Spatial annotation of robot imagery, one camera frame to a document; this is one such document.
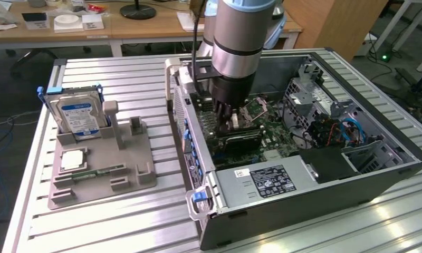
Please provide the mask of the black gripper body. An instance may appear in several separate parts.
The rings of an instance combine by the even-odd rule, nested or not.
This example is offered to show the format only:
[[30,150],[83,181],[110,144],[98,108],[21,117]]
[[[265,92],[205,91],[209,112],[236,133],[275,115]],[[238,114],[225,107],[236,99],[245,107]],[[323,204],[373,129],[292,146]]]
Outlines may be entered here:
[[248,97],[255,75],[256,73],[237,79],[226,76],[210,78],[209,93],[213,104],[222,104],[232,108],[238,107]]

